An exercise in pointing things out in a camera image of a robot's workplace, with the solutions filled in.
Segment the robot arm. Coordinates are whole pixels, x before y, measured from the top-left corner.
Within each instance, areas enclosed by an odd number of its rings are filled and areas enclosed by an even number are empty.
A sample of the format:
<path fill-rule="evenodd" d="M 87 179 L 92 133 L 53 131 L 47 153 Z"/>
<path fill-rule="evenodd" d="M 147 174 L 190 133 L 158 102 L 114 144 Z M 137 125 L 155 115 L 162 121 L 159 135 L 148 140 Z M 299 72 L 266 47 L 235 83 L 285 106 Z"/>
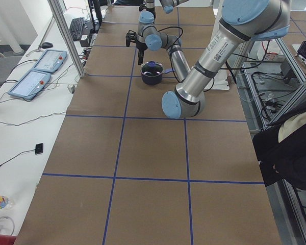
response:
<path fill-rule="evenodd" d="M 180 4 L 183 4 L 185 2 L 188 2 L 188 0 L 159 0 L 163 10 L 165 13 L 169 14 L 173 11 L 175 7 L 177 7 Z M 155 1 L 154 0 L 146 0 L 143 4 L 139 6 L 139 11 L 146 10 L 149 13 L 152 13 L 154 18 L 156 18 L 156 12 L 155 12 Z"/>
<path fill-rule="evenodd" d="M 168 118 L 193 117 L 201 113 L 205 87 L 217 75 L 238 45 L 248 41 L 284 37 L 290 26 L 291 1 L 224 1 L 219 29 L 193 67 L 189 67 L 177 37 L 159 32 L 154 15 L 143 11 L 135 37 L 151 51 L 164 48 L 181 82 L 162 97 Z"/>

